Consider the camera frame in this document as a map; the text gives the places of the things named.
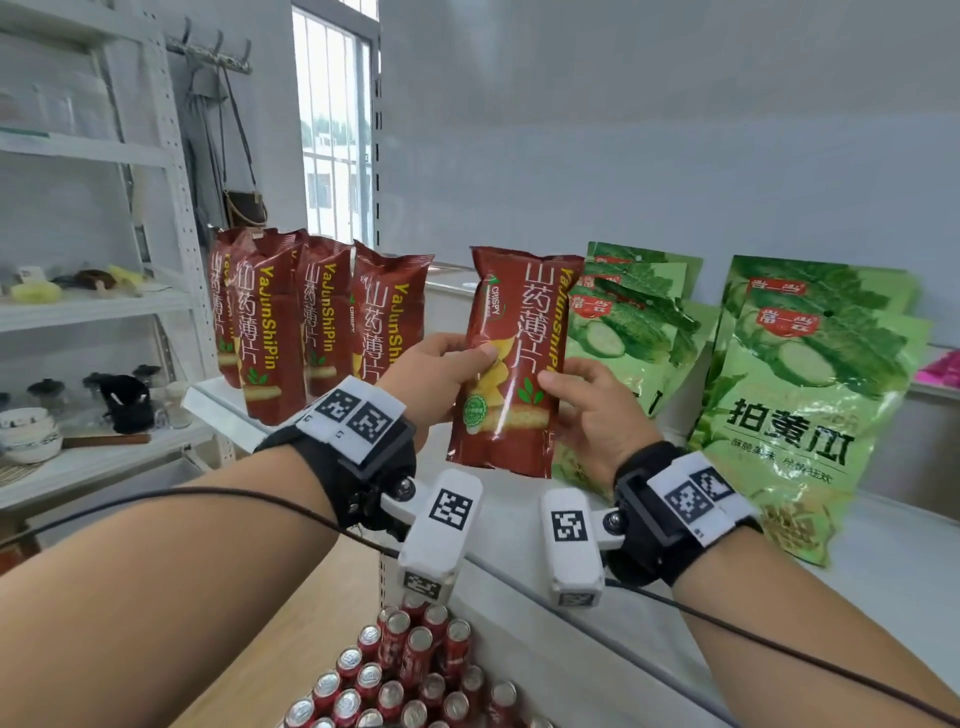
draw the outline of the stack of bowls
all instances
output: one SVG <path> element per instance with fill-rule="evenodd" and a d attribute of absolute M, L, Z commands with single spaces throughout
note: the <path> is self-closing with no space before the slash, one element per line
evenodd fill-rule
<path fill-rule="evenodd" d="M 60 429 L 43 407 L 0 413 L 0 452 L 8 460 L 34 465 L 54 457 L 62 447 Z"/>

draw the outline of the coat rack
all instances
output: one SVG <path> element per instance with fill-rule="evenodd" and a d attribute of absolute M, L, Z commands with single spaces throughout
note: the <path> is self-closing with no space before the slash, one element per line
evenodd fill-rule
<path fill-rule="evenodd" d="M 253 67 L 250 64 L 250 51 L 252 49 L 252 42 L 247 38 L 247 45 L 244 48 L 243 57 L 236 59 L 233 56 L 228 56 L 220 52 L 221 46 L 224 44 L 224 32 L 217 31 L 217 42 L 213 48 L 206 48 L 202 45 L 193 45 L 190 43 L 190 32 L 192 29 L 193 23 L 190 18 L 186 18 L 186 23 L 183 29 L 183 37 L 174 38 L 172 36 L 167 36 L 167 50 L 171 53 L 177 53 L 181 56 L 191 56 L 196 58 L 204 63 L 209 63 L 210 65 L 218 65 L 222 68 L 225 68 L 228 71 L 235 71 L 236 73 L 243 73 L 249 76 L 253 72 Z"/>

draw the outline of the wooden floor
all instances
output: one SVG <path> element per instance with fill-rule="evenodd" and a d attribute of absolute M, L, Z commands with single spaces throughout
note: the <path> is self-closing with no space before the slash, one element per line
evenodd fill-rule
<path fill-rule="evenodd" d="M 375 552 L 340 539 L 236 662 L 172 728 L 274 728 L 318 675 L 376 620 Z"/>

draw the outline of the soda can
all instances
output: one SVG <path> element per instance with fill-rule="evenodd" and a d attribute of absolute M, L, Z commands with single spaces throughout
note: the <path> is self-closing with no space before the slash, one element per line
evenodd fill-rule
<path fill-rule="evenodd" d="M 513 726 L 516 723 L 516 685 L 509 680 L 494 685 L 487 701 L 487 717 L 493 725 Z"/>
<path fill-rule="evenodd" d="M 312 697 L 318 716 L 330 715 L 333 704 L 337 701 L 337 696 L 342 688 L 343 681 L 340 679 L 340 673 L 335 669 L 328 670 L 317 678 L 317 684 L 313 686 Z"/>
<path fill-rule="evenodd" d="M 398 609 L 399 607 L 395 607 L 393 604 L 388 604 L 386 607 L 380 610 L 379 614 L 377 614 L 376 626 L 380 628 L 381 632 L 387 628 L 387 619 L 389 619 L 390 615 Z"/>
<path fill-rule="evenodd" d="M 414 690 L 430 671 L 430 658 L 433 655 L 433 635 L 426 627 L 414 627 L 410 630 L 407 642 L 403 646 L 403 660 L 400 664 L 400 685 L 407 691 Z"/>
<path fill-rule="evenodd" d="M 470 654 L 470 625 L 464 619 L 454 619 L 446 626 L 444 653 L 441 657 L 446 683 L 453 687 L 467 668 Z"/>
<path fill-rule="evenodd" d="M 360 668 L 354 687 L 360 693 L 360 699 L 363 700 L 364 705 L 373 705 L 380 694 L 382 684 L 383 667 L 377 663 L 366 663 Z"/>
<path fill-rule="evenodd" d="M 467 728 L 470 701 L 462 692 L 452 692 L 444 700 L 444 720 L 450 728 Z"/>
<path fill-rule="evenodd" d="M 380 636 L 383 631 L 375 624 L 370 624 L 360 630 L 357 635 L 357 646 L 363 653 L 363 661 L 371 663 L 376 661 L 376 653 L 380 649 Z"/>
<path fill-rule="evenodd" d="M 362 705 L 363 701 L 360 699 L 360 693 L 356 690 L 341 692 L 337 702 L 333 704 L 334 726 L 336 728 L 355 728 Z"/>
<path fill-rule="evenodd" d="M 403 686 L 396 680 L 384 683 L 376 697 L 376 709 L 387 723 L 400 720 L 400 712 L 403 710 Z"/>
<path fill-rule="evenodd" d="M 337 672 L 343 679 L 344 685 L 349 685 L 356 679 L 362 666 L 363 652 L 359 647 L 348 647 L 337 658 Z"/>
<path fill-rule="evenodd" d="M 429 606 L 426 597 L 416 592 L 404 592 L 403 601 L 400 602 L 400 609 L 410 615 L 410 621 L 413 622 L 415 627 L 420 625 L 423 620 L 423 613 Z"/>
<path fill-rule="evenodd" d="M 423 678 L 423 682 L 420 683 L 420 700 L 423 701 L 430 715 L 438 716 L 441 713 L 444 707 L 444 693 L 446 693 L 446 682 L 441 674 L 431 672 Z"/>
<path fill-rule="evenodd" d="M 393 675 L 400 667 L 403 645 L 410 632 L 410 615 L 396 610 L 387 618 L 387 628 L 383 630 L 377 662 L 383 667 L 384 674 Z"/>
<path fill-rule="evenodd" d="M 486 683 L 487 676 L 477 665 L 467 667 L 460 677 L 460 692 L 470 701 L 470 717 L 476 716 L 483 707 L 483 688 Z"/>
<path fill-rule="evenodd" d="M 400 728 L 424 728 L 426 715 L 426 706 L 419 700 L 411 700 L 403 706 L 403 713 L 400 714 Z"/>
<path fill-rule="evenodd" d="M 380 728 L 383 725 L 383 716 L 376 708 L 370 708 L 357 718 L 357 728 Z"/>
<path fill-rule="evenodd" d="M 450 613 L 440 604 L 431 604 L 423 613 L 423 626 L 430 630 L 434 644 L 443 643 L 448 622 L 450 622 Z"/>
<path fill-rule="evenodd" d="M 304 728 L 310 725 L 315 717 L 317 717 L 317 709 L 313 705 L 313 700 L 302 697 L 290 706 L 290 710 L 283 719 L 283 728 Z"/>

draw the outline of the red snack bag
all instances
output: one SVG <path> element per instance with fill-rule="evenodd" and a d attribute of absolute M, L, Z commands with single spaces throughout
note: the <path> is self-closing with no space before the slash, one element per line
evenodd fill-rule
<path fill-rule="evenodd" d="M 496 345 L 497 360 L 460 390 L 446 459 L 549 477 L 558 402 L 537 372 L 564 368 L 567 295 L 584 268 L 578 255 L 539 257 L 473 248 L 480 285 L 467 346 Z"/>
<path fill-rule="evenodd" d="M 213 335 L 217 342 L 217 366 L 227 384 L 240 388 L 240 372 L 237 369 L 236 339 L 230 311 L 230 296 L 227 293 L 227 278 L 230 275 L 230 252 L 241 235 L 250 236 L 246 228 L 217 231 L 217 239 L 210 250 L 207 265 L 210 286 L 210 304 L 213 308 Z"/>
<path fill-rule="evenodd" d="M 423 289 L 433 255 L 386 257 L 353 245 L 353 374 L 375 384 L 423 338 Z"/>
<path fill-rule="evenodd" d="M 295 271 L 306 231 L 263 231 L 230 257 L 240 384 L 248 414 L 279 425 L 306 405 Z"/>
<path fill-rule="evenodd" d="M 306 393 L 319 397 L 353 370 L 349 245 L 310 235 L 297 263 L 297 299 Z"/>

